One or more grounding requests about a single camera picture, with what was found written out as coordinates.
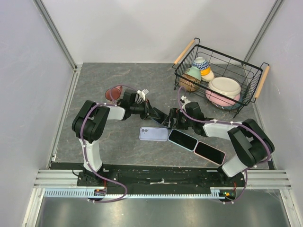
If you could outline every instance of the red cup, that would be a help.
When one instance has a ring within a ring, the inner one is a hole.
[[[108,101],[114,101],[117,100],[118,98],[120,98],[121,93],[122,93],[123,87],[119,86],[119,87],[114,87],[113,89],[111,89],[111,95],[113,97],[113,100],[110,97],[110,89],[106,91],[105,93],[105,98]]]

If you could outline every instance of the wooden basket handle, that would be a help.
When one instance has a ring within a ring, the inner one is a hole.
[[[180,61],[180,59],[189,50],[189,48],[194,44],[194,42],[195,42],[195,39],[193,39],[192,41],[190,41],[190,43],[187,45],[187,47],[185,47],[184,51],[182,51],[182,53],[179,55],[179,57],[177,57],[177,59],[174,62],[174,65],[176,65]]]
[[[257,91],[256,91],[256,93],[255,93],[255,99],[258,99],[258,98],[259,98],[259,95],[260,95],[261,90],[262,90],[262,88],[263,88],[263,85],[264,85],[264,82],[265,82],[265,80],[266,80],[266,77],[267,77],[267,74],[268,74],[269,69],[270,69],[270,66],[267,66],[266,69],[265,69],[265,71],[264,71],[264,73],[263,73],[263,76],[262,76],[262,78],[261,78],[261,81],[260,81],[260,83],[259,83],[259,86],[258,86],[258,88],[257,88]]]

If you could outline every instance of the white cable clip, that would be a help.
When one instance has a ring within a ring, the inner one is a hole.
[[[185,110],[185,105],[186,104],[188,104],[188,103],[190,103],[191,101],[186,97],[186,96],[182,96],[181,97],[181,100],[183,101],[183,105],[182,105],[182,109],[186,112],[186,110]]]
[[[139,98],[142,98],[143,101],[145,101],[145,96],[149,93],[147,89],[143,89],[142,91],[138,90],[137,94],[139,95]]]

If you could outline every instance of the yellow bowl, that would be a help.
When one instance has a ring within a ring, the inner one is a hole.
[[[210,70],[210,72],[206,76],[201,76],[201,80],[205,82],[209,82],[214,79],[214,73]]]
[[[210,67],[208,67],[205,70],[201,70],[200,72],[201,72],[201,76],[206,76],[208,73],[210,73]]]

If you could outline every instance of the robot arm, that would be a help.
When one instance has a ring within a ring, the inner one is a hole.
[[[137,93],[135,91],[126,90],[123,98],[118,101],[117,105],[106,105],[96,108],[85,124],[83,137],[86,142],[88,159],[90,165],[96,172],[102,167],[99,152],[99,138],[103,133],[106,121],[126,120],[131,114],[139,114],[141,119],[160,121],[163,126],[169,129],[187,130],[191,127],[198,135],[230,140],[237,155],[219,167],[219,171],[222,172],[226,178],[233,177],[248,167],[253,167],[267,157],[267,152],[261,142],[243,128],[235,125],[198,123],[187,118],[182,111],[177,108],[171,108],[169,115],[165,115],[163,112],[152,108],[148,99],[136,102],[136,96]],[[204,117],[197,102],[190,102],[186,97],[182,97],[182,102],[184,103],[182,106],[183,111],[186,111],[192,118],[202,121],[212,120],[212,118]],[[72,123],[72,130],[79,139],[84,118],[95,105],[95,102],[86,101]],[[242,124],[256,132],[263,141],[265,141],[271,153],[274,151],[274,145],[253,119],[247,119],[242,122]],[[84,167],[90,171],[86,163],[84,163]]]

